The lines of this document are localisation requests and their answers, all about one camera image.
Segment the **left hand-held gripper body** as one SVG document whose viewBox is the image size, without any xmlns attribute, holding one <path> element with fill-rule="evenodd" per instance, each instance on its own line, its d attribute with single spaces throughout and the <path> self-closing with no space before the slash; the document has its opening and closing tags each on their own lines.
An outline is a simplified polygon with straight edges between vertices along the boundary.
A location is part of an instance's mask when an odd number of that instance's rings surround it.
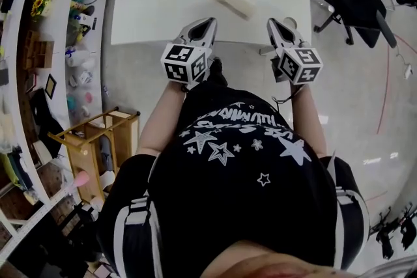
<svg viewBox="0 0 417 278">
<path fill-rule="evenodd" d="M 168 80 L 179 83 L 183 91 L 189 91 L 208 78 L 211 56 L 211 47 L 170 42 L 160 62 Z"/>
</svg>

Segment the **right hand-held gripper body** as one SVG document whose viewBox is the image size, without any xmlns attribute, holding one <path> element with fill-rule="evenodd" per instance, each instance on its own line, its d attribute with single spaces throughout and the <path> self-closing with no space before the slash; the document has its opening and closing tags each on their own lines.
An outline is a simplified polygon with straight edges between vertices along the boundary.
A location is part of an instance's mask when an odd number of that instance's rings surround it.
<svg viewBox="0 0 417 278">
<path fill-rule="evenodd" d="M 276 48 L 275 52 L 276 56 L 271 62 L 277 83 L 283 81 L 289 81 L 293 85 L 313 83 L 323 69 L 323 62 L 317 50 L 305 42 L 301 46 Z"/>
</svg>

